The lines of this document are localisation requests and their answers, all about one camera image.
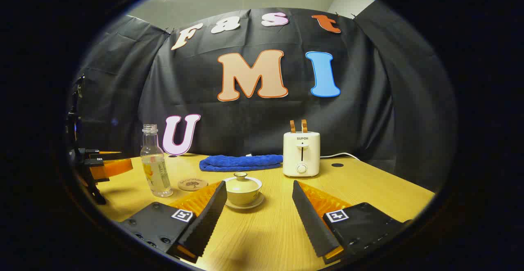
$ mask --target blue towel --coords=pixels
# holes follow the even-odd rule
[[[243,172],[280,167],[282,155],[208,156],[200,161],[200,170],[208,172]]]

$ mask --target water bottle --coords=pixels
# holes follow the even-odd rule
[[[144,146],[140,151],[146,180],[154,196],[167,197],[173,194],[169,176],[165,169],[162,148],[158,145],[157,125],[144,125],[142,138]]]

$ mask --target toaster dial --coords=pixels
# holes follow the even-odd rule
[[[305,163],[299,163],[296,166],[296,172],[298,172],[299,174],[303,174],[306,171],[307,171],[307,165],[305,165]]]

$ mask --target white cable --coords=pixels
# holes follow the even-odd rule
[[[352,154],[349,154],[347,152],[341,152],[341,153],[336,154],[336,155],[321,156],[320,158],[334,157],[334,156],[337,156],[337,155],[349,155],[349,156],[353,157],[354,159],[359,160],[359,159],[357,159],[356,156],[354,156]]]

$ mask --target white toaster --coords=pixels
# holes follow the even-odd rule
[[[320,167],[320,134],[284,134],[282,170],[286,176],[315,176]]]

